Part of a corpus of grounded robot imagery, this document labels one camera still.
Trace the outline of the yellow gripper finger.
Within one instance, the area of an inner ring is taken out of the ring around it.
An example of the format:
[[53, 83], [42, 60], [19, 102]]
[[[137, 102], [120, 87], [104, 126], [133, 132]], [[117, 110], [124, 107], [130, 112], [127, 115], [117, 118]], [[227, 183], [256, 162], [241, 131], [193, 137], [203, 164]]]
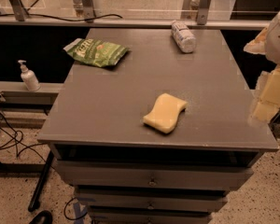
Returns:
[[265, 27], [262, 31], [249, 43], [244, 46], [244, 51], [251, 54], [265, 55], [265, 42], [268, 28]]
[[280, 111], [280, 65], [272, 72], [262, 71], [254, 90], [248, 123], [252, 127], [264, 126]]

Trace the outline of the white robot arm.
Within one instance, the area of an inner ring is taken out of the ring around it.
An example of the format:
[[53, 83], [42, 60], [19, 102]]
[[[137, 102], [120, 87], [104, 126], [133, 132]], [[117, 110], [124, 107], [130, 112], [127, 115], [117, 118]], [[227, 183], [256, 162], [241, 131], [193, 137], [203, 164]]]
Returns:
[[258, 78], [252, 119], [269, 123], [280, 111], [280, 11], [253, 40], [244, 46], [244, 51], [261, 54], [276, 64], [272, 72], [262, 72]]

